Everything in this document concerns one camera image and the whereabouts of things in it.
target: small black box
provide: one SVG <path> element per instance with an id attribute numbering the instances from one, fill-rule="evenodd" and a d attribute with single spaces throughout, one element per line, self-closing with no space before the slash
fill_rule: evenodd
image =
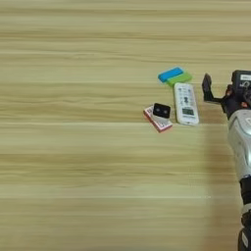
<path id="1" fill-rule="evenodd" d="M 153 106 L 152 119 L 159 123 L 167 123 L 170 117 L 171 107 L 155 103 Z"/>

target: white robot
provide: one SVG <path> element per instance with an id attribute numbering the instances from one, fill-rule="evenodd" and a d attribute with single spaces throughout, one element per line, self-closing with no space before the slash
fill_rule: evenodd
<path id="1" fill-rule="evenodd" d="M 221 104 L 228 119 L 228 142 L 234 153 L 243 200 L 238 251 L 251 251 L 251 71 L 237 70 L 232 73 L 231 81 L 223 98 L 214 97 L 208 74 L 202 88 L 204 101 Z"/>

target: white remote control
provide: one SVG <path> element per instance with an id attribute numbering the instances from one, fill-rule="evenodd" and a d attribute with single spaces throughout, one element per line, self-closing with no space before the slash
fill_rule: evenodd
<path id="1" fill-rule="evenodd" d="M 176 118 L 183 125 L 198 125 L 199 115 L 193 86 L 189 83 L 175 84 Z"/>

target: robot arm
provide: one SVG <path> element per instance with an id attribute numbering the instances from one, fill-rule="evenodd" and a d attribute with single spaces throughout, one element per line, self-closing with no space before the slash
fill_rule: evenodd
<path id="1" fill-rule="evenodd" d="M 251 251 L 251 72 L 235 71 L 226 96 L 215 98 L 211 78 L 205 75 L 204 101 L 221 104 L 228 118 L 228 142 L 233 150 L 235 171 L 243 200 L 243 229 L 238 237 L 238 251 Z"/>

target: blue object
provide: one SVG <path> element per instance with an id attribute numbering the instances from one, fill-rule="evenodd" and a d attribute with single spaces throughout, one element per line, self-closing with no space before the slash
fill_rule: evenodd
<path id="1" fill-rule="evenodd" d="M 176 68 L 173 68 L 172 70 L 159 74 L 158 79 L 161 82 L 167 82 L 169 78 L 177 76 L 177 75 L 181 75 L 182 73 L 183 73 L 183 70 L 180 67 L 176 67 Z"/>

